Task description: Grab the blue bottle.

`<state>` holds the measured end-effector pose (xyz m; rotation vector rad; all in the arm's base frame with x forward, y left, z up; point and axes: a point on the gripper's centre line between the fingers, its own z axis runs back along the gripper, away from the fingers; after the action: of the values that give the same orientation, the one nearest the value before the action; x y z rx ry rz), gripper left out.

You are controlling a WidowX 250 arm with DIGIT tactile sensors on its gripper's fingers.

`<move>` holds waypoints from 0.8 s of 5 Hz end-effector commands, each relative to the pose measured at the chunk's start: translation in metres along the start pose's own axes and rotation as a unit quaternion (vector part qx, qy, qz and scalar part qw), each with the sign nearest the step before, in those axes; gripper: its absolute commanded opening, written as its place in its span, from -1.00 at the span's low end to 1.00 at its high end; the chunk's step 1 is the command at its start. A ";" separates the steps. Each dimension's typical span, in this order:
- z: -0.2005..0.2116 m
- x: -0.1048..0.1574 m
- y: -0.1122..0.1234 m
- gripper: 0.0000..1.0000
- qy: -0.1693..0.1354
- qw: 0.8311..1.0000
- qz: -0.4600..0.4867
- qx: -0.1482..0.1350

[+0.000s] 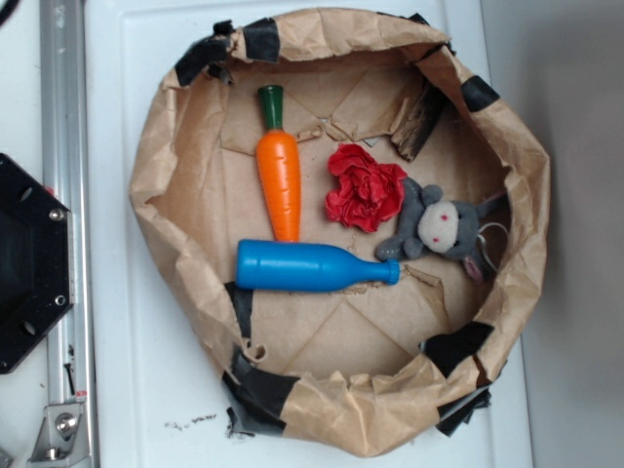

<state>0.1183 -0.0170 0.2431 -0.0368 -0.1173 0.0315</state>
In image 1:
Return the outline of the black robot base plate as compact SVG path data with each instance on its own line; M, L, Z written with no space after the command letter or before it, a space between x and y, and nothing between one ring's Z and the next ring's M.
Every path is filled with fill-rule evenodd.
M72 306L69 210L1 155L1 372L14 371Z

